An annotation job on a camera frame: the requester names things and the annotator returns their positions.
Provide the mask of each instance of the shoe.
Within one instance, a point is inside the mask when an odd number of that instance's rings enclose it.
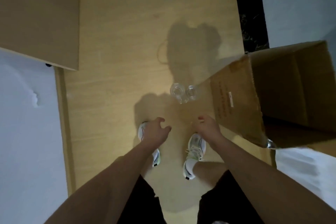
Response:
[[[203,160],[205,154],[206,142],[197,133],[193,134],[188,142],[187,158],[183,164],[183,176],[187,180],[195,178],[193,167],[198,161]]]
[[[144,132],[145,132],[145,127],[147,125],[148,121],[145,121],[143,123],[140,124],[139,129],[138,129],[138,138],[140,141],[142,141],[143,137],[144,137]],[[156,167],[158,164],[160,164],[161,162],[161,157],[160,157],[160,151],[159,149],[156,149],[153,152],[153,167]]]

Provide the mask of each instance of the open cardboard box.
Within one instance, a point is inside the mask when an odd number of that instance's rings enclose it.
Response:
[[[243,55],[210,80],[218,123],[258,146],[336,138],[335,72],[325,41]]]

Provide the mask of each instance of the hand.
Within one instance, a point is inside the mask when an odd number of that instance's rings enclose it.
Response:
[[[161,127],[160,123],[164,121],[165,119],[157,117],[155,120],[148,122],[145,127],[142,142],[153,148],[153,151],[166,141],[168,134],[171,131],[171,126],[165,128]]]
[[[210,145],[215,144],[223,138],[217,122],[209,115],[201,115],[193,122],[193,126],[198,134]]]

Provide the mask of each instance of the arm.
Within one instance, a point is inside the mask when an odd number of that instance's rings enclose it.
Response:
[[[332,223],[336,212],[296,181],[222,136],[210,116],[200,116],[196,131],[221,156],[265,223]]]
[[[168,137],[171,127],[161,128],[163,121],[149,122],[140,144],[80,187],[45,223],[117,223],[146,160]]]

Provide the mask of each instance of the wooden floor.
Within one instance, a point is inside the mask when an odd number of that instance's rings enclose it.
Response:
[[[146,177],[168,223],[196,223],[209,188],[182,176],[191,121],[213,115],[208,80],[216,60],[243,54],[236,0],[81,0],[79,71],[66,71],[75,187],[138,143],[137,127],[156,116],[173,129],[162,162]],[[199,86],[179,105],[173,82]],[[268,151],[223,129],[267,162]],[[220,161],[207,148],[206,160]]]

